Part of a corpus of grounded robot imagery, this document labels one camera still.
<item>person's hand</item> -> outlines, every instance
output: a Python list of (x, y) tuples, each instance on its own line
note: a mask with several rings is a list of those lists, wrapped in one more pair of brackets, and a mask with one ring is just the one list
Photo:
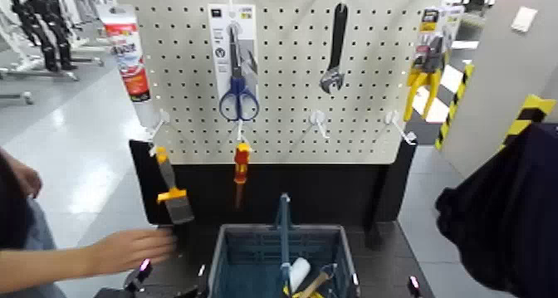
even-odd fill
[(8, 159), (8, 163), (13, 173), (16, 175), (23, 194), (37, 198), (42, 188), (42, 181), (39, 173), (15, 158)]
[(96, 276), (135, 269), (145, 259), (164, 261), (175, 249), (176, 238), (169, 230), (134, 230), (112, 234), (83, 248), (87, 274)]

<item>black jacket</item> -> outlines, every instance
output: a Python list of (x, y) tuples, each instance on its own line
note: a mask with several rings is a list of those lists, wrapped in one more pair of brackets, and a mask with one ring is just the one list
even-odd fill
[(558, 134), (531, 125), (436, 202), (440, 232), (483, 285), (558, 297)]

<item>yellow and black striped tape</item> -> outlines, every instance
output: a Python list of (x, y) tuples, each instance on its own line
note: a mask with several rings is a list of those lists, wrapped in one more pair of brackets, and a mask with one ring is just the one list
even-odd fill
[(536, 95), (528, 95), (525, 103), (519, 110), (516, 121), (511, 124), (507, 131), (507, 136), (500, 149), (509, 145), (527, 126), (531, 123), (540, 123), (545, 117), (552, 112), (556, 100), (543, 100)]
[(441, 149), (443, 145), (443, 140), (446, 139), (449, 132), (449, 125), (452, 123), (453, 117), (455, 117), (455, 113), (458, 110), (459, 101), (463, 98), (463, 94), (467, 89), (469, 84), (469, 79), (471, 79), (472, 71), (474, 70), (475, 66), (473, 64), (468, 64), (465, 66), (465, 71), (463, 72), (463, 78), (461, 79), (461, 83), (459, 84), (458, 92), (455, 93), (453, 96), (452, 103), (449, 105), (449, 113), (446, 121), (440, 127), (440, 133), (438, 134), (438, 138), (434, 145), (436, 149)]

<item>pegboard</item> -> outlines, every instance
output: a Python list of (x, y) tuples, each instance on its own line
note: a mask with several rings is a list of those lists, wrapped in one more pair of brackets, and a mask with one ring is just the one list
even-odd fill
[[(135, 6), (149, 83), (171, 124), (155, 141), (173, 164), (230, 164), (237, 124), (218, 111), (207, 5), (228, 0), (119, 0)], [(233, 0), (257, 8), (258, 117), (243, 135), (255, 164), (390, 164), (401, 137), (385, 114), (403, 109), (422, 11), (440, 0), (347, 0), (340, 91), (319, 80), (340, 0)], [(325, 113), (330, 139), (312, 126)]]

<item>shopping basket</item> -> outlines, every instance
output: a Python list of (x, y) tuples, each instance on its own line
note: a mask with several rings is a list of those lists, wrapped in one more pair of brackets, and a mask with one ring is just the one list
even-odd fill
[(324, 298), (360, 297), (358, 278), (342, 226), (291, 223), (289, 197), (282, 194), (275, 225), (224, 224), (219, 231), (208, 278), (209, 298), (290, 296), (290, 264), (303, 257), (311, 264), (306, 288), (323, 266), (336, 264), (333, 278), (318, 292)]

